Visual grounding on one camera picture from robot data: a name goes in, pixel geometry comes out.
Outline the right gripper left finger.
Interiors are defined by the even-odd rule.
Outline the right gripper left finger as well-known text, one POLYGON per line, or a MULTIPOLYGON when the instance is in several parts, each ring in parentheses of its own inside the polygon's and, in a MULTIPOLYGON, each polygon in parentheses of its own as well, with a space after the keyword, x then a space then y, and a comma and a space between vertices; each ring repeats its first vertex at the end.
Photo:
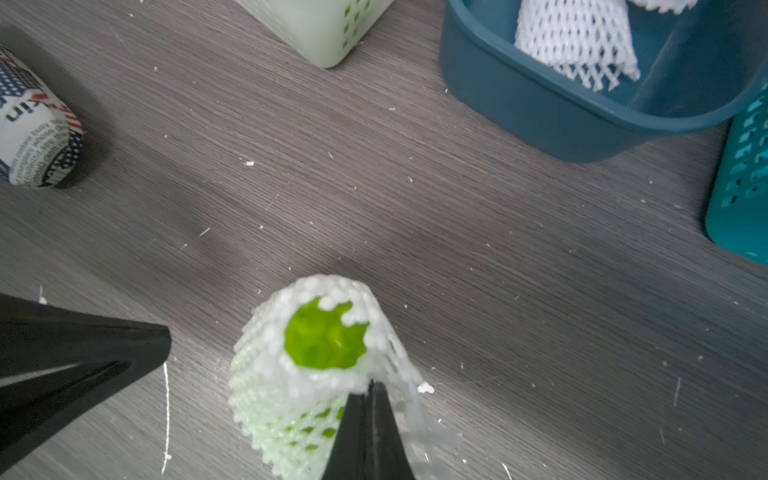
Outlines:
POLYGON ((350 395, 322 480, 364 480, 367 452, 367 396, 350 395))

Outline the green custard apple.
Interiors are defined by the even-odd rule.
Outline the green custard apple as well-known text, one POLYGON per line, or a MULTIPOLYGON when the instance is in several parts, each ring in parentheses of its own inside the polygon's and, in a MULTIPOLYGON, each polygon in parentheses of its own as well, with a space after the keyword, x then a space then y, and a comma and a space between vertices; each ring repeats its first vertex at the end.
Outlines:
POLYGON ((367 352, 364 336, 368 322, 345 325, 342 316, 351 302, 320 308, 320 298, 302 305, 285 330, 284 350, 300 367, 313 370, 346 370, 367 352))

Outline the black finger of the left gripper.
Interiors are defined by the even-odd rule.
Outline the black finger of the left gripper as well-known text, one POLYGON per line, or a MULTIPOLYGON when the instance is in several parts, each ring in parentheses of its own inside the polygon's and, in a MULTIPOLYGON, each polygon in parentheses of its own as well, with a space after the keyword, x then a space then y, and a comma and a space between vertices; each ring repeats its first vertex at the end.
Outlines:
POLYGON ((160 367, 172 337, 160 324, 1 297, 1 469, 160 367))

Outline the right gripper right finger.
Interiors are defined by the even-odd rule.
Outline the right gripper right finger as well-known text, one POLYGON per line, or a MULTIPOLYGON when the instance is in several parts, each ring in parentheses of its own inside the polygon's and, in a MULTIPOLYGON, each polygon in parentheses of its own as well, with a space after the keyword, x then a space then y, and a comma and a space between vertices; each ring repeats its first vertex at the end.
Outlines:
POLYGON ((370 385, 370 478, 414 480, 388 392, 380 382, 370 385))

